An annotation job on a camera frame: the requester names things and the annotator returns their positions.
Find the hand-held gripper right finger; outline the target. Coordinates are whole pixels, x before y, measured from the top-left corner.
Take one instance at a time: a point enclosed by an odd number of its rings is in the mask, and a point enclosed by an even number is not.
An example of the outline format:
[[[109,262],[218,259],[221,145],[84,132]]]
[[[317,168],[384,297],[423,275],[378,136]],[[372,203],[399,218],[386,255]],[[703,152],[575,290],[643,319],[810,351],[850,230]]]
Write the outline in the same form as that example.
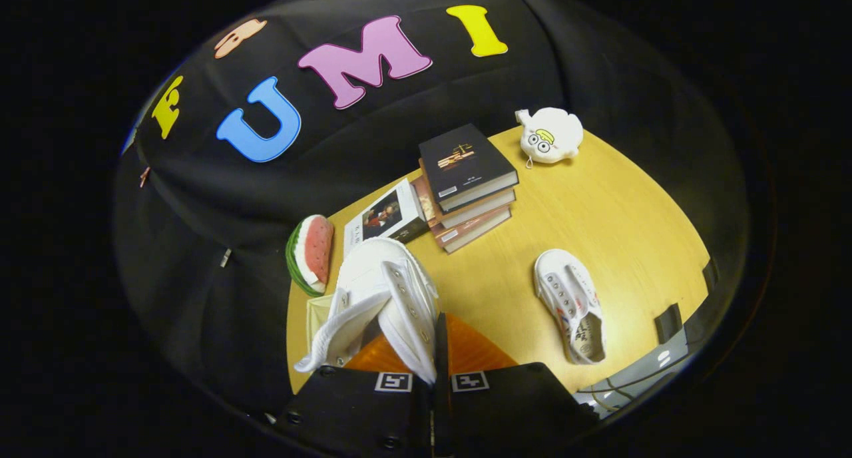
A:
[[[571,457],[600,424],[544,363],[451,372],[445,314],[435,345],[435,457]]]

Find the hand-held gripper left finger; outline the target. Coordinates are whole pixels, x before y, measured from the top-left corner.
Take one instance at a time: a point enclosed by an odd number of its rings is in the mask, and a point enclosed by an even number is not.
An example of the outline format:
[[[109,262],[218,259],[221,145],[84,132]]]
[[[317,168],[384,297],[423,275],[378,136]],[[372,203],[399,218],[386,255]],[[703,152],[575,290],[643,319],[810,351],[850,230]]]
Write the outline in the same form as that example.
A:
[[[344,366],[321,366],[275,431],[329,457],[431,457],[430,387],[378,336]]]

